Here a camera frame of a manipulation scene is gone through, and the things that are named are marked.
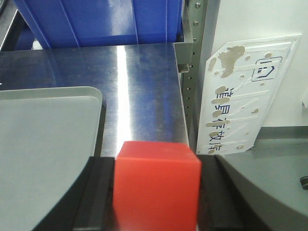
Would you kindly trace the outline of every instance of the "blue plastic bin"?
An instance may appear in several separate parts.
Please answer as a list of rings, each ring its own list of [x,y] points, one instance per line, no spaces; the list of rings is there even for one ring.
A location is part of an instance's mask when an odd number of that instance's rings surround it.
[[[44,48],[175,42],[182,0],[14,0]]]

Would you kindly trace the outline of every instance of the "metal bracket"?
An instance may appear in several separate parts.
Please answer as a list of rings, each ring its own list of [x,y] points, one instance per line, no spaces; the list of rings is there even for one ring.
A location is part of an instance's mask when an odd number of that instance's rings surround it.
[[[188,18],[192,29],[193,48],[192,59],[189,63],[189,72],[183,74],[182,96],[188,133],[192,125],[193,105],[198,69],[201,54],[203,30],[205,25],[205,13],[208,0],[190,0],[188,6]]]
[[[193,48],[192,48],[193,47],[193,36],[192,36],[192,29],[191,29],[191,25],[189,22],[188,10],[187,10],[186,5],[183,11],[182,23],[183,23],[183,35],[180,40],[183,40],[183,42],[174,43],[178,66],[182,64],[188,65],[192,60],[192,54],[193,54],[192,52],[193,51]]]

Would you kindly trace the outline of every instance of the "white label sticker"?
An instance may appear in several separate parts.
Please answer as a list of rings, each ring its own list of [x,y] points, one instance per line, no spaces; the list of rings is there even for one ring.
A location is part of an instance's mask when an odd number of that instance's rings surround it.
[[[228,42],[207,60],[198,154],[253,147],[299,37]]]

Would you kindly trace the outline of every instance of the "perforated metal upright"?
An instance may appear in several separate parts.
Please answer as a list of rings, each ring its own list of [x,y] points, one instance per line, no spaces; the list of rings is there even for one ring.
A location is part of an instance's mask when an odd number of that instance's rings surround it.
[[[193,48],[192,60],[189,63],[189,72],[184,73],[182,78],[182,96],[188,133],[192,126],[194,96],[198,79],[207,2],[208,0],[190,0],[188,5],[188,17],[193,35]]]

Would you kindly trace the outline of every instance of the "red cube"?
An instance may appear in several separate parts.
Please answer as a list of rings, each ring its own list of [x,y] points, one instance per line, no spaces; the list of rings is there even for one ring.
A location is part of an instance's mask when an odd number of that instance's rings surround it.
[[[195,231],[201,162],[182,143],[128,141],[115,161],[121,231]]]

